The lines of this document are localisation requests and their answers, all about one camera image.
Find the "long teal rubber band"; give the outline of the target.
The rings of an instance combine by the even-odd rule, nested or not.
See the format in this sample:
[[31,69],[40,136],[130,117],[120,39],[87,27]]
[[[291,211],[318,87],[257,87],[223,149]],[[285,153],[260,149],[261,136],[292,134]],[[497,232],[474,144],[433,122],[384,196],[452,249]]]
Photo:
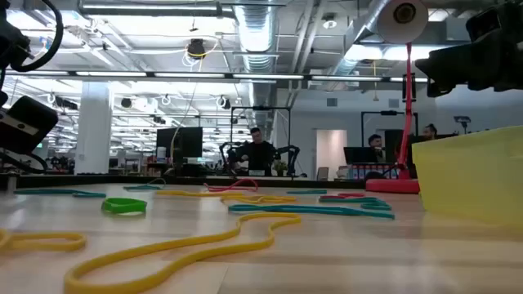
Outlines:
[[282,212],[282,213],[306,213],[324,214],[335,216],[369,216],[394,220],[396,216],[389,212],[371,212],[351,207],[323,207],[302,205],[255,205],[234,204],[228,207],[231,212]]

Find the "red desk lamp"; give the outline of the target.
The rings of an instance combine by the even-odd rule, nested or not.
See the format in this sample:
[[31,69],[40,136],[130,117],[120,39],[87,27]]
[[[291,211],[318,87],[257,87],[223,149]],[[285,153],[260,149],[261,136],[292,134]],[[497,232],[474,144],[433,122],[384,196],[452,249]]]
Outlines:
[[374,179],[366,181],[366,190],[372,192],[417,194],[419,184],[410,176],[408,159],[409,133],[413,120],[413,74],[412,42],[418,38],[428,22],[428,9],[422,0],[388,0],[379,10],[376,21],[378,35],[386,42],[405,46],[406,74],[405,85],[405,126],[401,137],[400,153],[396,166],[399,175],[396,179]]

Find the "black ceiling device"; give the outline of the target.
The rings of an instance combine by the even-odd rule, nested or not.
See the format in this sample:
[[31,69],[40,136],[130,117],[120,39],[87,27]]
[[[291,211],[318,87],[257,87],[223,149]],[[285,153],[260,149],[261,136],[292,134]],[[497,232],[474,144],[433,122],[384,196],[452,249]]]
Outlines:
[[190,40],[188,47],[186,49],[187,55],[189,58],[194,60],[201,60],[206,55],[206,50],[203,45],[203,39],[193,38]]

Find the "black aluminium table frame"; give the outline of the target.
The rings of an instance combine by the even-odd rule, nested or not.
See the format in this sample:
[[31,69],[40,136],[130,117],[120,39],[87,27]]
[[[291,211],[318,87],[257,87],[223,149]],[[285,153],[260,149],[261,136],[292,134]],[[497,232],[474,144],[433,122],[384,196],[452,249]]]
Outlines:
[[[15,183],[16,188],[38,188],[70,185],[101,185],[101,184],[146,184],[154,180],[148,176],[111,176],[111,175],[25,175],[0,174],[0,190],[6,190],[9,184]],[[307,178],[290,177],[255,177],[259,187],[298,188],[298,189],[364,189],[363,180],[317,181]],[[237,179],[227,176],[173,177],[167,176],[168,185],[203,185],[229,186]]]

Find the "black computer monitor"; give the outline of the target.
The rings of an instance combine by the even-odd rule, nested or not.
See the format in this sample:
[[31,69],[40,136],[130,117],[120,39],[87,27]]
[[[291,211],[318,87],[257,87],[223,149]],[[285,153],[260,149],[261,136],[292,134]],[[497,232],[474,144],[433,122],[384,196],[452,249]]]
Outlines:
[[166,157],[174,164],[185,158],[200,158],[203,153],[202,127],[174,127],[158,129],[156,147],[166,148]]
[[343,151],[347,164],[377,162],[375,151],[370,147],[345,147]]

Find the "green rubber band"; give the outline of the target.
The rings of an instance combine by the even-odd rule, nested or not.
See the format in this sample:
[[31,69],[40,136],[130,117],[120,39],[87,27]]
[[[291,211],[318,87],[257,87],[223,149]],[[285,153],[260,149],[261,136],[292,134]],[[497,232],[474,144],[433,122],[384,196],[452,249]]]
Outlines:
[[112,214],[145,213],[147,202],[134,198],[106,198],[101,210]]

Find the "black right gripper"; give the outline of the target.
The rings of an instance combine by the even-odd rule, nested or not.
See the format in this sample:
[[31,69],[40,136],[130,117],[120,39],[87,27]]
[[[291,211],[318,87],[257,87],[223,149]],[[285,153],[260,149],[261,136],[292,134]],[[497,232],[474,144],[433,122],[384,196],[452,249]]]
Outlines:
[[523,2],[505,2],[470,18],[468,44],[434,50],[415,61],[429,84],[427,95],[443,96],[457,85],[471,91],[523,90]]

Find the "long yellow rubber band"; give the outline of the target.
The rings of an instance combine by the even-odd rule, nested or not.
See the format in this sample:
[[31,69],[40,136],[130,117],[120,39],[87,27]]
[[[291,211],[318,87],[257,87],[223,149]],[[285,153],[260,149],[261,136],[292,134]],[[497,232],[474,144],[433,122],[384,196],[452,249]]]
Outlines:
[[[218,243],[237,237],[241,233],[242,225],[256,219],[275,218],[267,227],[267,236],[264,240],[253,243],[241,243],[224,247],[214,247],[198,252],[193,252],[171,262],[162,269],[143,278],[113,284],[91,284],[85,283],[82,277],[92,271],[105,266],[130,260],[139,256],[150,255],[156,252],[168,251],[182,247]],[[119,252],[84,261],[70,269],[64,276],[65,294],[139,294],[158,287],[172,275],[188,265],[207,260],[213,257],[226,256],[244,252],[254,252],[271,247],[275,243],[275,230],[286,225],[295,225],[302,222],[302,218],[296,213],[287,212],[263,212],[241,216],[231,230],[196,237],[182,238],[162,243],[152,243],[141,247],[134,247]]]

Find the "silver ventilation duct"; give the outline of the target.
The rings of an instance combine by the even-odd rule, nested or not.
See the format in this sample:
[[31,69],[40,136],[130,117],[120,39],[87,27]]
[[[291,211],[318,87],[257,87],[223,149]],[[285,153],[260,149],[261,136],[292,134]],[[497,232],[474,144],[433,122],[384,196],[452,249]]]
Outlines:
[[235,17],[245,70],[254,74],[273,73],[277,31],[277,6],[272,0],[236,0]]

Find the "white building column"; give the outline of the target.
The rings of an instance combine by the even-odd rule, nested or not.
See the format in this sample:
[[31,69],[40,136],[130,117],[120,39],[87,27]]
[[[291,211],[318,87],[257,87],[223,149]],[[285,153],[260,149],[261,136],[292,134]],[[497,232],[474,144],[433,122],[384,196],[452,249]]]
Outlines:
[[109,82],[83,82],[74,174],[109,171],[114,97]]

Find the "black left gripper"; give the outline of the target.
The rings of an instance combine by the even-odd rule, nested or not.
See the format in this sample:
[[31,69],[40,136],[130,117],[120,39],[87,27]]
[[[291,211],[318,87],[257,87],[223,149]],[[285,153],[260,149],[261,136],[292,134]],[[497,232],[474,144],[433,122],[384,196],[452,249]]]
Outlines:
[[31,154],[57,123],[54,109],[22,96],[9,109],[0,109],[0,148]]

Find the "yellow plastic bin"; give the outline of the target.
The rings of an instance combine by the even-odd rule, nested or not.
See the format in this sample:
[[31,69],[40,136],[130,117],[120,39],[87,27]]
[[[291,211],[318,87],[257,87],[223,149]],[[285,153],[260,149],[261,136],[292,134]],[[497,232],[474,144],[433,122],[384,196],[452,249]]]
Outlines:
[[523,126],[412,145],[426,211],[523,228]]

